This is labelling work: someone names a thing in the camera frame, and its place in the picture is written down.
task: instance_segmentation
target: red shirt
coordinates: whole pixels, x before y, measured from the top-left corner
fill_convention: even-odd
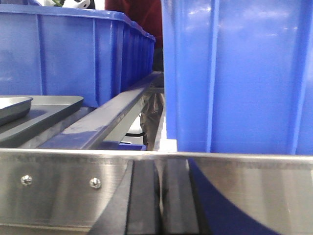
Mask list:
[[[155,36],[156,47],[163,47],[160,0],[105,0],[105,9],[124,12],[146,32]]]

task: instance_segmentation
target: blue plastic crate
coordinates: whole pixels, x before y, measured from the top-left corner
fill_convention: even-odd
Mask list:
[[[139,39],[155,39],[133,24],[114,11],[0,4],[0,94],[79,95],[102,105],[132,84],[128,77],[147,75],[137,73]]]
[[[178,150],[313,154],[313,2],[162,0]]]

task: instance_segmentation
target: dark pants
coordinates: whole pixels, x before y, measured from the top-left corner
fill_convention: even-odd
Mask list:
[[[156,48],[154,51],[153,71],[164,71],[162,48]],[[146,133],[144,144],[147,146],[147,150],[152,151],[155,145],[165,98],[164,94],[146,93],[143,99],[146,104],[141,111],[140,124],[142,131]]]

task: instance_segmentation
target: gray tray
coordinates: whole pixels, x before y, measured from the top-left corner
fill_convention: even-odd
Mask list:
[[[33,98],[29,113],[0,126],[0,147],[19,147],[78,111],[84,100],[80,96],[30,95],[29,97]]]
[[[29,113],[31,97],[0,97],[0,126]]]

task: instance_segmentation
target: metal frame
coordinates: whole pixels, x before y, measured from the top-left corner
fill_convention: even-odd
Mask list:
[[[6,182],[0,191],[0,223],[10,221],[6,216],[12,211],[19,223],[50,215],[41,223],[86,232],[118,187],[129,160],[154,160],[162,175],[168,159],[193,159],[220,197],[280,234],[312,234],[313,156],[290,155],[0,149]],[[21,184],[25,175],[33,176],[29,187]],[[100,190],[89,186],[93,177],[103,182]]]
[[[141,112],[144,106],[142,96],[148,91],[151,82],[162,75],[161,72],[151,73],[128,91],[120,93],[39,148],[96,149],[105,140],[112,149],[123,139]]]

